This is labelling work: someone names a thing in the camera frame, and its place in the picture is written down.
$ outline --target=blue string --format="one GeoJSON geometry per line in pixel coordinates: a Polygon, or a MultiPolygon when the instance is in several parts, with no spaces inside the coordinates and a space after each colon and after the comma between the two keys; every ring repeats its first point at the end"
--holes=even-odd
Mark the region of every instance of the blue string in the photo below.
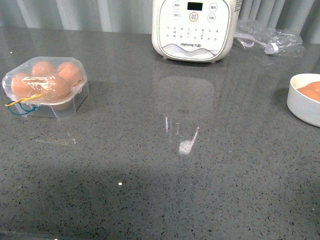
{"type": "Polygon", "coordinates": [[[32,107],[30,110],[28,110],[28,109],[25,109],[20,102],[18,102],[18,104],[20,105],[20,107],[22,108],[22,110],[25,111],[25,113],[17,113],[17,112],[14,112],[14,111],[11,110],[10,106],[8,106],[7,108],[9,109],[9,111],[10,111],[11,113],[13,113],[14,115],[19,115],[19,116],[29,114],[29,113],[31,113],[31,112],[33,112],[33,111],[35,111],[35,110],[38,110],[38,109],[40,108],[40,107],[38,107],[38,106],[34,106],[34,107],[32,107]]]}

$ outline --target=brand logo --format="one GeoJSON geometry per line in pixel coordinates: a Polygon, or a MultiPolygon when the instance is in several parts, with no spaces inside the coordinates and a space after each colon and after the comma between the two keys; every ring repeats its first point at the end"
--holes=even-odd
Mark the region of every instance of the brand logo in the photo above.
{"type": "Polygon", "coordinates": [[[180,46],[200,48],[200,47],[201,47],[201,44],[183,43],[183,42],[182,42],[180,46]]]}

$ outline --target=egg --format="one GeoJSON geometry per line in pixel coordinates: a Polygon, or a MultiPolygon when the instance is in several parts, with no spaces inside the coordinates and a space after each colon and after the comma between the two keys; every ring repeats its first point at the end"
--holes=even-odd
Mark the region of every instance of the egg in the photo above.
{"type": "Polygon", "coordinates": [[[314,81],[305,86],[306,89],[313,89],[320,93],[320,81],[314,81]]]}
{"type": "MultiPolygon", "coordinates": [[[[57,103],[69,98],[71,95],[71,86],[62,77],[54,76],[47,80],[45,91],[43,92],[43,99],[48,102],[57,103]]],[[[50,105],[54,110],[62,111],[69,107],[72,100],[62,103],[60,105],[50,105]]]]}
{"type": "Polygon", "coordinates": [[[30,73],[20,72],[11,79],[12,94],[18,98],[29,98],[39,94],[41,89],[32,84],[30,73]]]}
{"type": "Polygon", "coordinates": [[[71,93],[71,86],[63,78],[54,76],[48,78],[43,93],[44,99],[50,102],[59,102],[68,98],[71,93]]]}
{"type": "Polygon", "coordinates": [[[58,76],[64,78],[73,87],[76,87],[84,75],[81,69],[72,62],[63,62],[57,69],[58,76]]]}
{"type": "Polygon", "coordinates": [[[56,67],[50,62],[39,61],[33,66],[31,74],[38,77],[48,77],[55,74],[56,71],[56,67]]]}
{"type": "Polygon", "coordinates": [[[301,87],[299,89],[297,89],[300,93],[302,93],[303,95],[317,101],[320,102],[320,93],[310,89],[310,88],[306,88],[306,87],[301,87]]]}

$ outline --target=clear plastic bag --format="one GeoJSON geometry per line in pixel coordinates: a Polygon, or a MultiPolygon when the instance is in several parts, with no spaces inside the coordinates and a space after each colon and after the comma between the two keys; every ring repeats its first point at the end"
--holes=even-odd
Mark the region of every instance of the clear plastic bag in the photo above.
{"type": "Polygon", "coordinates": [[[256,20],[239,20],[234,38],[245,49],[270,56],[300,58],[306,51],[301,36],[288,29],[264,27],[256,20]]]}

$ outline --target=gray curtain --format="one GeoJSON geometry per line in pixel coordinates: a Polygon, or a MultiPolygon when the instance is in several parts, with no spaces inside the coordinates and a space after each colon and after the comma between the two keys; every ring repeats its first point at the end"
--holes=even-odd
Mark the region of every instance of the gray curtain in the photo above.
{"type": "MultiPolygon", "coordinates": [[[[320,0],[243,0],[239,17],[320,44],[320,0]]],[[[152,0],[0,0],[0,26],[150,34],[152,0]]]]}

